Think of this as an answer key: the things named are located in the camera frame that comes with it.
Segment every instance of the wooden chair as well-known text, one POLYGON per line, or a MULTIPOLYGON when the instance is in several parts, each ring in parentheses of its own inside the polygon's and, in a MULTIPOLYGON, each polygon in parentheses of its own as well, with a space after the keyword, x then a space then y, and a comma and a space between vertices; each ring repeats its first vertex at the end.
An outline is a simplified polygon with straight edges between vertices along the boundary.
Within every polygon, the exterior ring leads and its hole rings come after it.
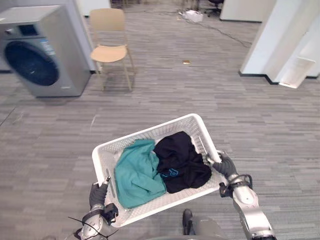
MULTIPOLYGON (((107 64, 113 63, 117 61, 121 61, 124 73, 126 76, 126 80, 128 82, 129 90, 132 90, 132 84, 129 79, 127 67, 124 62, 125 56, 129 55, 133 73, 135 74, 135 66, 132 60, 132 56, 130 54, 130 50, 128 47, 127 36, 125 33, 125 14, 121 9, 115 8, 101 8, 94 9, 90 12, 90 23, 93 29, 93 37, 94 41, 97 43, 97 47, 92 51, 91 58, 95 61, 96 64, 96 73, 98 74, 99 79, 100 76, 100 68, 98 63, 107 64), (101 32, 123 32, 124 45, 119 46, 106 46, 101 45, 98 38, 98 31, 101 32)), ((102 82, 102 90, 105 89, 104 82, 102 82)))

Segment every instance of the baseboard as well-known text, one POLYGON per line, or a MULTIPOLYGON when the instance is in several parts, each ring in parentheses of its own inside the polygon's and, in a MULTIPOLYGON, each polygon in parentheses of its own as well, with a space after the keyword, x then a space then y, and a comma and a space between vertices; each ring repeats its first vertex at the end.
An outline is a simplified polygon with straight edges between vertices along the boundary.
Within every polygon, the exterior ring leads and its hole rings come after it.
POLYGON ((245 20, 229 20, 229 19, 221 19, 219 18, 221 22, 242 22, 242 23, 252 23, 252 24, 261 24, 262 21, 245 21, 245 20))
POLYGON ((0 74, 12 74, 11 70, 0 70, 0 74))
POLYGON ((305 78, 306 79, 317 79, 319 77, 319 75, 318 76, 306 76, 305 78))
POLYGON ((240 77, 262 77, 262 78, 265 78, 270 85, 278 85, 279 84, 278 82, 271 81, 271 79, 268 77, 267 74, 247 74, 247 73, 241 73, 240 71, 238 71, 238 74, 240 77))

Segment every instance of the chair seat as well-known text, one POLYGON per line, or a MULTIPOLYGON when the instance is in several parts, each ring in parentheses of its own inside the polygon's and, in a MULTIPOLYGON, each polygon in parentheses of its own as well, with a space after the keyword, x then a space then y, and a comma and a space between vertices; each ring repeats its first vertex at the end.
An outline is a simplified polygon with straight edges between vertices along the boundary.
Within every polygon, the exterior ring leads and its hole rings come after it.
POLYGON ((121 46, 97 46, 91 52, 91 58, 101 63, 112 63, 123 59, 127 55, 126 45, 121 46))

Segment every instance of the white wall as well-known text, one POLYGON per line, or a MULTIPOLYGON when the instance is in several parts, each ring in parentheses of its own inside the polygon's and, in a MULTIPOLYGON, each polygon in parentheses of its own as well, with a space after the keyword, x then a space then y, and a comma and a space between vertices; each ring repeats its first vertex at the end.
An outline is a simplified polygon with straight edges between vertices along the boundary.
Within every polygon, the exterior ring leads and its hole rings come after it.
POLYGON ((224 0, 221 20, 263 22, 276 0, 224 0))
POLYGON ((307 76, 317 77, 320 74, 320 15, 318 15, 309 31, 312 33, 311 39, 304 45, 298 55, 315 61, 315 65, 309 70, 307 76))
POLYGON ((303 57, 316 61, 308 76, 320 72, 320 0, 277 0, 260 26, 240 68, 243 74, 267 74, 279 82, 286 66, 303 57))
POLYGON ((93 9, 109 9, 111 8, 109 0, 77 0, 80 12, 84 16, 89 16, 93 9))
POLYGON ((245 57, 243 74, 265 74, 264 69, 281 41, 302 0, 277 0, 269 17, 262 22, 251 48, 245 57))
POLYGON ((82 47, 83 53, 86 57, 86 61, 90 70, 95 70, 95 64, 90 58, 90 53, 93 49, 91 40, 89 39, 86 28, 84 25, 84 19, 79 12, 79 7, 76 0, 0 0, 0 6, 10 4, 10 7, 27 7, 27 6, 43 6, 43 5, 65 5, 68 11, 71 24, 74 27, 75 33, 78 37, 79 43, 82 47))
POLYGON ((290 21, 289 27, 284 31, 281 40, 264 67, 264 73, 273 82, 281 81, 283 72, 287 71, 286 64, 290 62, 290 59, 298 57, 301 47, 307 44, 308 39, 305 37, 312 37, 308 30, 320 13, 319 3, 319 0, 302 0, 299 4, 299 11, 290 21))

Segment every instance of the washing machine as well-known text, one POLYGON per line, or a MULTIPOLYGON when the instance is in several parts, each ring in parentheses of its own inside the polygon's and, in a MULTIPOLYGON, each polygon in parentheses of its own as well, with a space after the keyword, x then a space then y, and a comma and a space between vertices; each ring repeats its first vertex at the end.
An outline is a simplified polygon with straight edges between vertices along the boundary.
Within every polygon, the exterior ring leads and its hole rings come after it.
POLYGON ((63 5, 0 13, 1 57, 36 97, 80 96, 89 65, 63 5))

